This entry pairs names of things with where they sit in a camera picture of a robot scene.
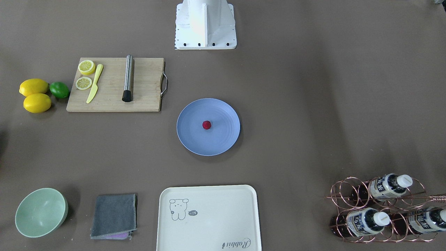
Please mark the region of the yellow plastic knife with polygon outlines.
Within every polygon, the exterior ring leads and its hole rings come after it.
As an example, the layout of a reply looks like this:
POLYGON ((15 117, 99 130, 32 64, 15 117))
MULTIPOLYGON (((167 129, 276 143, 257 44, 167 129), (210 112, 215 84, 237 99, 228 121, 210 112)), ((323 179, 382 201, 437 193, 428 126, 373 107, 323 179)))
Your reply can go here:
POLYGON ((95 74, 94 74, 94 79, 93 79, 93 82, 92 82, 91 90, 90 90, 88 98, 86 100, 87 104, 91 103, 91 101, 94 99, 94 97, 95 97, 95 95, 96 95, 96 93, 98 91, 97 83, 99 81, 99 78, 100 78, 100 75, 102 73, 102 70, 103 70, 103 65, 102 64, 98 64, 96 66, 96 70, 95 70, 95 74))

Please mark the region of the steel muddler black tip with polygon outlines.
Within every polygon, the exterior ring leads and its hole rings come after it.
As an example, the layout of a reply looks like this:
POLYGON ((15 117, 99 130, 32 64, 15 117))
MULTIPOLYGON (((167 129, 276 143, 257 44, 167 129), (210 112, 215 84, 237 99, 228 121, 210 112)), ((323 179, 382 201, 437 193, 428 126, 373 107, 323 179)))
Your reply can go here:
POLYGON ((131 102, 133 100, 133 73, 134 73, 134 58, 128 54, 126 57, 126 67, 124 76, 124 91, 122 96, 123 102, 131 102))

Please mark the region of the red strawberry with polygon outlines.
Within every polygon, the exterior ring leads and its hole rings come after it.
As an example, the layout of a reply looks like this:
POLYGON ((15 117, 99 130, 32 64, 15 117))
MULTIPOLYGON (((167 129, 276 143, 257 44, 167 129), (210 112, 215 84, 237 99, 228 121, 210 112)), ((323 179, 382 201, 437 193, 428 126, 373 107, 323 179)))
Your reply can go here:
POLYGON ((209 130, 212 127, 212 124, 211 124, 210 121, 204 121, 202 123, 202 127, 203 127, 204 130, 209 130))

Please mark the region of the lemon slice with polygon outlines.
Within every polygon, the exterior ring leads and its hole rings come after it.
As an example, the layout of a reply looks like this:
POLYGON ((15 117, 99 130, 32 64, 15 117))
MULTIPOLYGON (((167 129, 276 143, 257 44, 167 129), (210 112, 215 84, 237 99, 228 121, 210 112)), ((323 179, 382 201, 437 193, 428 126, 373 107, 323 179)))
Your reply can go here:
POLYGON ((75 87, 78 90, 87 90, 89 89, 93 84, 93 81, 89 77, 80 77, 75 82, 75 87))
POLYGON ((86 59, 78 64, 77 69, 82 75, 88 76, 95 72, 96 65, 92 60, 86 59))

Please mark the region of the white pillar base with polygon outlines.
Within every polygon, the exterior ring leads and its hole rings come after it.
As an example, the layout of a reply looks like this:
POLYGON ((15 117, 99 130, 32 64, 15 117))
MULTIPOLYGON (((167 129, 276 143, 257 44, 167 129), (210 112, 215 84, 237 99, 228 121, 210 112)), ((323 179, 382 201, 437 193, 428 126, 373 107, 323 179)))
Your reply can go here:
POLYGON ((226 0, 184 0, 176 6, 174 49, 237 47, 234 7, 226 0))

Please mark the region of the yellow lemon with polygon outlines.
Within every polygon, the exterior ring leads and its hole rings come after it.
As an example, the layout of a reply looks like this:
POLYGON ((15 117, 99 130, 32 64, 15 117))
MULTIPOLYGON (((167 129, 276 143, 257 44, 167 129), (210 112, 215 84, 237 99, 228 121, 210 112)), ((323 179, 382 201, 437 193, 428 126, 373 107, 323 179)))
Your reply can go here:
POLYGON ((23 107, 31 113, 42 113, 52 105, 51 98, 43 93, 35 93, 24 99, 23 107))
POLYGON ((25 97, 28 97, 32 94, 48 92, 49 83, 42 80, 41 78, 30 78, 28 80, 23 81, 19 87, 19 93, 25 97))

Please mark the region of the grey folded cloth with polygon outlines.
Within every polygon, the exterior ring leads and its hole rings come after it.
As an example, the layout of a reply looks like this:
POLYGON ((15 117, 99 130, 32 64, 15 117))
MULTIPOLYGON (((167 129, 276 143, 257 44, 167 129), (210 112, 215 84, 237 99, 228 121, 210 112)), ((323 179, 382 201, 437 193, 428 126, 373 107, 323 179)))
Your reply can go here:
POLYGON ((90 238, 131 239, 137 229, 137 194, 99 195, 94 205, 90 238))

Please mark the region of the green bowl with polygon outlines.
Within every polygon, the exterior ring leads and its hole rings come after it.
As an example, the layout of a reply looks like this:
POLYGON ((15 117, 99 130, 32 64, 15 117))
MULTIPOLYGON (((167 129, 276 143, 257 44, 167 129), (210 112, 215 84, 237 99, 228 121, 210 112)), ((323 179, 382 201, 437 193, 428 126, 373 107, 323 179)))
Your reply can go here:
POLYGON ((56 189, 41 188, 27 195, 15 214, 18 232, 28 238, 40 238, 62 225, 68 214, 68 202, 56 189))

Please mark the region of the green lime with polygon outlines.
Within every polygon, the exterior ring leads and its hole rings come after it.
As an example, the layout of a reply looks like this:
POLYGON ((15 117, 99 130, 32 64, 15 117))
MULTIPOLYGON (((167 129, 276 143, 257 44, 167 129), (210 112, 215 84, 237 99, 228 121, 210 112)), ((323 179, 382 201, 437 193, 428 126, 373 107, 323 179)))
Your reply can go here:
POLYGON ((56 98, 67 98, 70 95, 70 89, 63 82, 52 82, 49 90, 56 98))

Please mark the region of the wooden cutting board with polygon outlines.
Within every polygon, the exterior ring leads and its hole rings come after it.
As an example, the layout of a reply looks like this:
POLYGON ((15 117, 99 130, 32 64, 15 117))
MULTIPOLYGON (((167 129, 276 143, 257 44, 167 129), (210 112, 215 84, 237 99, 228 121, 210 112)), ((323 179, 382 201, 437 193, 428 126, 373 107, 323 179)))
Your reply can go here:
POLYGON ((91 103, 86 103, 90 90, 79 90, 75 85, 69 96, 69 112, 159 112, 165 60, 163 58, 134 58, 132 101, 122 101, 125 83, 126 58, 93 58, 104 66, 99 77, 98 91, 91 103))

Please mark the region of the dark drink bottle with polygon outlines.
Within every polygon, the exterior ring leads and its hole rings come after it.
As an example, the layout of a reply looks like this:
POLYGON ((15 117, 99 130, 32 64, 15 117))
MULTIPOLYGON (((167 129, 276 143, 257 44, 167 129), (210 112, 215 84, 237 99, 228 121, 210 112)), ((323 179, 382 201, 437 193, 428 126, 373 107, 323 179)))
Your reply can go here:
POLYGON ((408 213, 396 213, 391 220, 398 235, 421 235, 446 230, 446 210, 428 207, 408 213))
POLYGON ((414 180, 407 174, 390 173, 352 189, 351 200, 358 206, 371 206, 405 195, 408 187, 412 186, 413 183, 414 180))
POLYGON ((330 220, 331 231, 340 238, 377 235, 390 224, 390 216, 374 208, 343 211, 330 220))

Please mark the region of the cream rectangular tray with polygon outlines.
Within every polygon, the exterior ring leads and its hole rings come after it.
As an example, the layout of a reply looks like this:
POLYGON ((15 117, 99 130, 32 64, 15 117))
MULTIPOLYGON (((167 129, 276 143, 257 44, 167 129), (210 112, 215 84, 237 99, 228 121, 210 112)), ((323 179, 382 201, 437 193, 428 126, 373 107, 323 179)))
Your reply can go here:
POLYGON ((159 198, 158 251, 261 251, 250 185, 171 187, 159 198))

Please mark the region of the blue plate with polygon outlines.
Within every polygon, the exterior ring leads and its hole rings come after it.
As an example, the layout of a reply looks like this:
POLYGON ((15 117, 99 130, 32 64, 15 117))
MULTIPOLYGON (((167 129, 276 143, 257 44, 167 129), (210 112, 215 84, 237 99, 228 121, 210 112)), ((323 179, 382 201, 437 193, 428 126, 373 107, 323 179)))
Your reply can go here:
POLYGON ((229 150, 240 133, 240 119, 226 102, 203 98, 188 104, 181 111, 176 130, 180 142, 189 151, 214 156, 229 150))

